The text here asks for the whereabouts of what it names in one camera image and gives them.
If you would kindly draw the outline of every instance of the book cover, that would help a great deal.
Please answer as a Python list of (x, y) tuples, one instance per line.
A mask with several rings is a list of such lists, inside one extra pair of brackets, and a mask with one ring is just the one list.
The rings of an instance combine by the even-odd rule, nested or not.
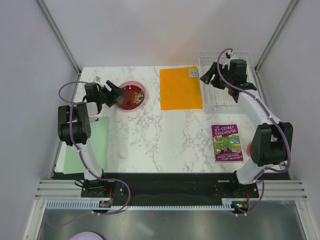
[(244, 158), (237, 125), (212, 125), (211, 129), (215, 161), (242, 162)]

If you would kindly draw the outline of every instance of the white marble surface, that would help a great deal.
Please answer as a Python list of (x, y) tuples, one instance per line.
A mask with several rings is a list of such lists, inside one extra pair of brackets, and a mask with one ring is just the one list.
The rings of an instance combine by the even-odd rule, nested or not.
[[(140, 108), (126, 112), (106, 105), (100, 116), (110, 116), (108, 172), (127, 173), (223, 173), (242, 167), (249, 157), (246, 148), (255, 129), (245, 114), (206, 114), (199, 110), (160, 110), (159, 70), (175, 66), (85, 67), (81, 81), (96, 76), (116, 85), (138, 81), (147, 90)], [(85, 95), (79, 85), (76, 101)], [(216, 163), (211, 125), (237, 124), (244, 162)], [(63, 171), (66, 146), (63, 145), (56, 172)]]

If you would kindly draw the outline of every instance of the wire basket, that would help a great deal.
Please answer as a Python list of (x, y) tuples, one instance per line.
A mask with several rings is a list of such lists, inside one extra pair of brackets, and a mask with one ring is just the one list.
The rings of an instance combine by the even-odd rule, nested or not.
[[(219, 51), (201, 51), (199, 53), (199, 77), (204, 75), (211, 67), (213, 62), (218, 60)], [(257, 82), (257, 76), (254, 65), (251, 60), (251, 56), (248, 52), (234, 52), (239, 58), (246, 60), (246, 74), (247, 82), (253, 83), (258, 90), (261, 97), (261, 86)], [(220, 59), (220, 63), (224, 64), (228, 59), (226, 55), (223, 55)], [(200, 82), (203, 109), (207, 114), (211, 113), (243, 113), (243, 109), (239, 106), (234, 99), (228, 94), (228, 89), (224, 90), (213, 87), (211, 84), (205, 84)]]

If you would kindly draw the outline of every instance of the green mat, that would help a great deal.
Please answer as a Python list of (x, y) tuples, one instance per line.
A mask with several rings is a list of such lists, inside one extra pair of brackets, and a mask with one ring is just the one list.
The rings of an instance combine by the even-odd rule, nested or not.
[[(104, 171), (107, 170), (108, 141), (109, 141), (109, 117), (99, 117), (99, 121), (91, 122), (90, 142), (96, 160)], [(82, 165), (79, 155), (74, 148), (66, 146), (63, 173), (77, 174), (84, 173), (85, 167)]]

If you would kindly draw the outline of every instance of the orange cloth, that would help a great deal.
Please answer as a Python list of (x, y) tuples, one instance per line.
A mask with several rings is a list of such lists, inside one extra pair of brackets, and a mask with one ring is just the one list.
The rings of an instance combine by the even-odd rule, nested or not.
[(202, 109), (202, 95), (198, 77), (189, 77), (189, 69), (196, 66), (160, 70), (161, 110)]

